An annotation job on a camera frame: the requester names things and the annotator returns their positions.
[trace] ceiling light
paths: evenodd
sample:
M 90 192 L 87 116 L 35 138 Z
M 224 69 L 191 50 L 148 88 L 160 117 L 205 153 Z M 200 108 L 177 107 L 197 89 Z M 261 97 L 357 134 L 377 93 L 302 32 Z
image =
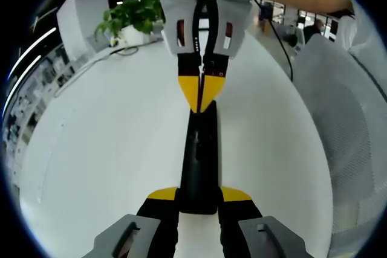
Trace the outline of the ceiling light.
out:
M 21 74 L 20 78 L 18 79 L 18 81 L 15 83 L 15 85 L 12 87 L 12 90 L 11 92 L 9 93 L 6 101 L 5 101 L 5 104 L 4 104 L 4 108 L 2 110 L 2 114 L 1 114 L 1 117 L 4 117 L 4 112 L 5 110 L 7 109 L 7 106 L 8 104 L 10 103 L 10 100 L 11 98 L 13 97 L 13 94 L 15 93 L 16 89 L 18 88 L 18 86 L 20 85 L 20 83 L 22 82 L 22 80 L 24 79 L 25 75 L 28 74 L 28 72 L 32 69 L 32 67 L 38 62 L 38 60 L 41 59 L 41 55 L 37 56 L 36 59 L 34 59 L 34 61 L 32 61 L 32 63 L 27 67 L 27 69 Z
M 44 40 L 46 37 L 48 37 L 51 33 L 53 33 L 54 31 L 56 31 L 56 27 L 50 29 L 48 32 L 46 32 L 45 34 L 43 34 L 40 38 L 38 38 L 36 40 L 36 42 L 34 42 L 32 45 L 30 45 L 29 48 L 27 48 L 25 50 L 25 52 L 21 55 L 21 57 L 16 61 L 16 63 L 13 65 L 8 77 L 7 77 L 7 80 L 9 80 L 11 74 L 13 73 L 13 71 L 16 69 L 16 67 L 20 64 L 20 62 L 22 61 L 22 59 L 24 59 L 24 57 L 34 48 L 38 45 L 39 42 L 41 42 L 42 40 Z

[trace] white table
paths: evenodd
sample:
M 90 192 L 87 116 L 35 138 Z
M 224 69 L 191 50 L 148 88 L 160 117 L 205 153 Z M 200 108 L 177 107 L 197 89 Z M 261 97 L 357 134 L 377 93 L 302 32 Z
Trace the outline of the white table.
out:
M 251 36 L 217 101 L 223 185 L 248 193 L 311 255 L 326 257 L 333 205 L 322 143 L 299 94 Z M 148 194 L 179 186 L 188 117 L 177 60 L 163 43 L 95 64 L 54 99 L 20 177 L 23 215 L 48 253 L 86 254 Z M 217 219 L 181 214 L 175 257 L 222 257 Z

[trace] green leaves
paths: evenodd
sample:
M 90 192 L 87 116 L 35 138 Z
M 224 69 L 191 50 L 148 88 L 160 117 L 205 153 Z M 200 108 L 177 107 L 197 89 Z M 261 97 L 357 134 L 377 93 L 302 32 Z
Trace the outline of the green leaves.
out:
M 160 19 L 165 21 L 160 0 L 124 0 L 123 4 L 103 13 L 103 22 L 97 26 L 94 37 L 97 39 L 97 33 L 106 30 L 118 37 L 121 29 L 128 25 L 150 34 L 153 22 Z

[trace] potted plant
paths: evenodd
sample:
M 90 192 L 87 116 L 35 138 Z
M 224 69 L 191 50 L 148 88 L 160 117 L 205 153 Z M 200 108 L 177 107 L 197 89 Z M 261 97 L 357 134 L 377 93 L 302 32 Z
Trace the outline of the potted plant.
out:
M 164 22 L 160 0 L 124 0 L 122 4 L 103 14 L 94 36 L 110 32 L 115 39 L 123 39 L 129 46 L 149 42 L 155 22 Z

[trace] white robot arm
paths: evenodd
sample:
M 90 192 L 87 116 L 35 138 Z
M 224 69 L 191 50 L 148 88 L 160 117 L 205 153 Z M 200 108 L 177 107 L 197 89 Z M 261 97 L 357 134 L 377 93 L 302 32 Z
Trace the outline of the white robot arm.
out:
M 178 57 L 178 81 L 194 113 L 202 113 L 221 92 L 229 58 L 244 38 L 251 0 L 161 0 L 164 39 Z M 209 38 L 201 65 L 198 25 L 203 8 L 209 16 Z

